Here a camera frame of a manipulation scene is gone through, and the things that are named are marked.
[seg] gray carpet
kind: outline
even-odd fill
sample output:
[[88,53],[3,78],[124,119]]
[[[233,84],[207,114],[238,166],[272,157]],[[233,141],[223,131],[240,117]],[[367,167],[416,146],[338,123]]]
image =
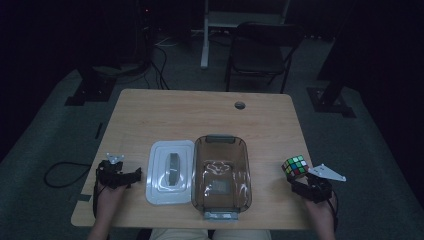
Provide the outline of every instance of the gray carpet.
[[[228,39],[212,36],[220,43]],[[200,69],[201,36],[191,44],[169,39],[161,48],[167,53],[164,78],[171,89],[224,91],[228,47],[211,43],[209,68]],[[424,239],[424,213],[399,171],[357,92],[345,88],[342,95],[357,118],[317,113],[307,87],[325,87],[316,81],[331,43],[306,39],[294,55],[285,90],[293,98],[310,155],[342,173],[346,183],[333,182],[339,195],[339,239]],[[154,51],[159,67],[162,52]],[[54,89],[32,124],[0,165],[0,239],[84,239],[89,229],[71,225],[70,219],[85,177],[67,188],[53,189],[43,182],[54,163],[91,164],[119,92],[125,88],[157,88],[155,72],[121,77],[109,102],[64,106],[81,78],[69,73]],[[278,93],[281,78],[235,81],[232,91]],[[98,126],[103,123],[96,139]],[[84,167],[61,167],[49,181],[63,184],[78,177]],[[113,229],[111,239],[135,239],[138,229]],[[273,239],[316,239],[312,231],[272,231]]]

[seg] white desk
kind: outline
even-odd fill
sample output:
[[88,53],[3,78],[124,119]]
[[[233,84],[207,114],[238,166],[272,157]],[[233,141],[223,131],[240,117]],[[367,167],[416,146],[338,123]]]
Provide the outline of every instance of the white desk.
[[205,19],[203,50],[200,67],[206,69],[209,61],[209,27],[227,27],[235,28],[240,23],[247,21],[283,24],[287,15],[290,0],[287,0],[282,7],[281,14],[259,14],[259,13],[235,13],[235,12],[217,12],[209,11],[209,0],[205,0]]

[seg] plastic storage bin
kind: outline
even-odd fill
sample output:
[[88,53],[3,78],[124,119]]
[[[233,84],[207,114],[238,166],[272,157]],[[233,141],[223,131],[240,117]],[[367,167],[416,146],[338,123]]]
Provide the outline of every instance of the plastic storage bin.
[[191,202],[205,219],[235,220],[252,203],[246,143],[229,135],[195,142]]

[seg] chair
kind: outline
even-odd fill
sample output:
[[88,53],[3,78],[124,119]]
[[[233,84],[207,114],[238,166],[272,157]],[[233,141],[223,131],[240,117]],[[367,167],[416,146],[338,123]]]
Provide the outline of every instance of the chair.
[[290,70],[292,55],[304,38],[299,25],[241,23],[235,29],[227,62],[226,91],[230,90],[233,71],[242,75],[270,77],[268,85],[284,74],[280,93],[283,93]]

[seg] person's arm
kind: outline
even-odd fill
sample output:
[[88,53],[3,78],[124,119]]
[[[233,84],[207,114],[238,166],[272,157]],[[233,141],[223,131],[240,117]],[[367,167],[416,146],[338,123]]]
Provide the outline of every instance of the person's arm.
[[[335,205],[336,198],[330,199],[330,202]],[[334,234],[334,218],[330,205],[324,201],[314,203],[310,200],[304,199],[306,209],[308,210],[309,217],[320,240],[335,240]]]
[[100,194],[97,199],[97,216],[93,228],[88,235],[88,240],[107,239],[113,216],[118,209],[126,186],[111,189],[99,183],[98,188]]

